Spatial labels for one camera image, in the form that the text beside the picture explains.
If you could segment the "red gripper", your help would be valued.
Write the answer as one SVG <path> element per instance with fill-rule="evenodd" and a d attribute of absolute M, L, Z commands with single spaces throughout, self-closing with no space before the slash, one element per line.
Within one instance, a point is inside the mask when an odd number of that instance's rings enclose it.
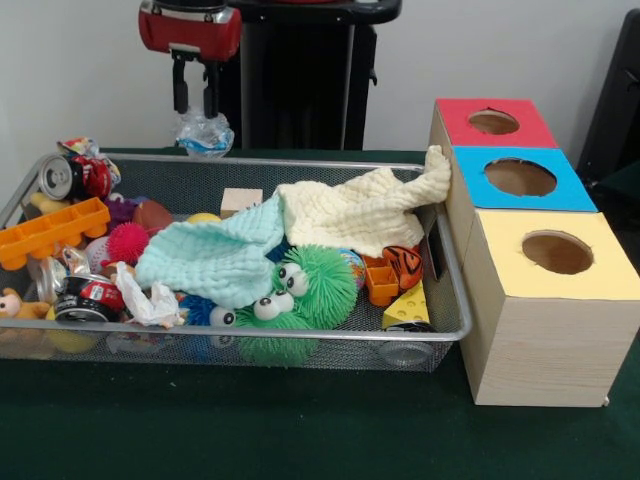
<path fill-rule="evenodd" d="M 240 44 L 242 17 L 229 6 L 190 8 L 162 2 L 142 2 L 138 28 L 144 46 L 151 51 L 186 52 L 204 64 L 204 114 L 213 119 L 219 114 L 218 62 L 232 58 Z M 178 114 L 189 108 L 188 85 L 184 78 L 186 61 L 173 56 L 173 107 Z"/>

